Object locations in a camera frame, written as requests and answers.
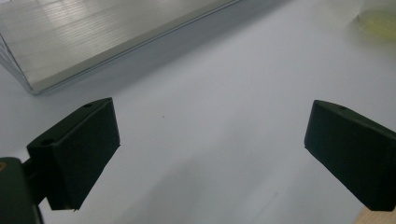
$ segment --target black plastic block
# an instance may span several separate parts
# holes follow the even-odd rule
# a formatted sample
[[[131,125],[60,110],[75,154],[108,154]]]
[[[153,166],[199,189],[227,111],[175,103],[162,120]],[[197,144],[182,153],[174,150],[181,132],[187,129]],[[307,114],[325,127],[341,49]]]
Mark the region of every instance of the black plastic block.
[[[111,98],[82,106],[27,146],[53,210],[79,209],[120,146]]]
[[[394,209],[396,133],[344,106],[315,101],[304,143],[369,209]]]
[[[0,158],[0,223],[42,223],[21,161],[16,158]]]

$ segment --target screw hole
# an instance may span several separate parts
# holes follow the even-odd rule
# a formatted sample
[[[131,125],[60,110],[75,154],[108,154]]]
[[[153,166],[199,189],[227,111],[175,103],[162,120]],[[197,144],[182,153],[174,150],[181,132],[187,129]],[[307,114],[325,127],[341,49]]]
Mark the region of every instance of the screw hole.
[[[55,140],[53,140],[53,139],[46,139],[46,140],[41,142],[41,146],[47,146],[47,145],[53,143],[54,141]]]

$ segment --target white table surface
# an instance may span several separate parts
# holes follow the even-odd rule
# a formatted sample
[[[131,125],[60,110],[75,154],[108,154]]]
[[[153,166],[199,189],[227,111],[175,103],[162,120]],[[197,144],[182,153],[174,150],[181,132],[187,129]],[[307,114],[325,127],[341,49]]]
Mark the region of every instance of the white table surface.
[[[361,0],[244,0],[40,96],[0,67],[0,152],[113,97],[121,147],[46,223],[353,223],[362,204],[306,149],[315,99],[396,130],[396,48]]]

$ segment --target silver metal panel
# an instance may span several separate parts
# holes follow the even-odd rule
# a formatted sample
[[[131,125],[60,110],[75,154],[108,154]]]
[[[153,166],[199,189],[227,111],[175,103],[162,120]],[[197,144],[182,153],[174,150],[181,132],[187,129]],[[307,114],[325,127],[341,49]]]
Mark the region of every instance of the silver metal panel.
[[[0,6],[0,34],[31,91],[41,92],[233,2],[14,0]]]

